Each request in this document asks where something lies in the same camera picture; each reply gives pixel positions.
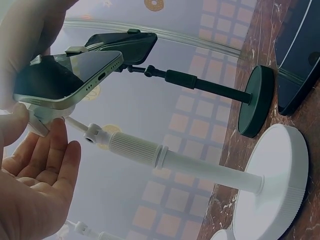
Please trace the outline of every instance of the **white pole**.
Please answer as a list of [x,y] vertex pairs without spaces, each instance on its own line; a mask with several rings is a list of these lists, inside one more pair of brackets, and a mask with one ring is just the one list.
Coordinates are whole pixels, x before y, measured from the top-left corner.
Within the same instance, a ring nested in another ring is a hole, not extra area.
[[164,157],[162,167],[254,194],[259,193],[263,184],[261,176],[225,166],[213,165],[170,150]]

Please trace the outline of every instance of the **clamp jaw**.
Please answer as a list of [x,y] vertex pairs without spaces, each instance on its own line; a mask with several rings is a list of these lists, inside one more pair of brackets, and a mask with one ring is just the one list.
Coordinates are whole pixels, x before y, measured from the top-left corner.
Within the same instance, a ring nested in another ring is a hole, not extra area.
[[70,114],[73,113],[76,106],[72,106],[70,108],[64,110],[57,110],[48,107],[33,105],[29,103],[25,104],[26,108],[29,111],[29,123],[28,128],[29,131],[35,133],[41,137],[45,137],[48,135],[50,128],[49,124],[58,118],[67,118]]

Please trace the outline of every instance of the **ribbed grip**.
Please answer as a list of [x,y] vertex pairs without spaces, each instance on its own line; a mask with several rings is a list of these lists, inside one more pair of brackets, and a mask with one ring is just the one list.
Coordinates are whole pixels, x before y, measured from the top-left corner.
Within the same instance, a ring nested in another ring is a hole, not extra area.
[[106,232],[102,232],[98,239],[99,240],[124,240],[123,238],[113,236],[113,235],[108,234]]
[[179,71],[168,70],[165,73],[165,81],[188,89],[195,89],[197,77]]
[[122,132],[113,134],[109,143],[109,150],[112,153],[153,168],[156,167],[161,147],[159,144]]

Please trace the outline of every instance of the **charging port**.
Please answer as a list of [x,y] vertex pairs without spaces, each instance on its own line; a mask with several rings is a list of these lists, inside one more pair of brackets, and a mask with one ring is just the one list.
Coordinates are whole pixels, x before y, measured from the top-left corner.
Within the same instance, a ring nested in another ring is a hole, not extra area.
[[104,79],[106,77],[106,73],[102,73],[99,77],[98,80],[101,81],[102,79]]

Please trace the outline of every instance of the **green smartphone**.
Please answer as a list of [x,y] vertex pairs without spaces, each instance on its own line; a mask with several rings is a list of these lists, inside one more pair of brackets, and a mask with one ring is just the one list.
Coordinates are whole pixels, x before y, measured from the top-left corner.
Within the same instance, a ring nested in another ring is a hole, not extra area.
[[68,109],[124,62],[120,51],[38,57],[17,76],[13,98],[46,108]]

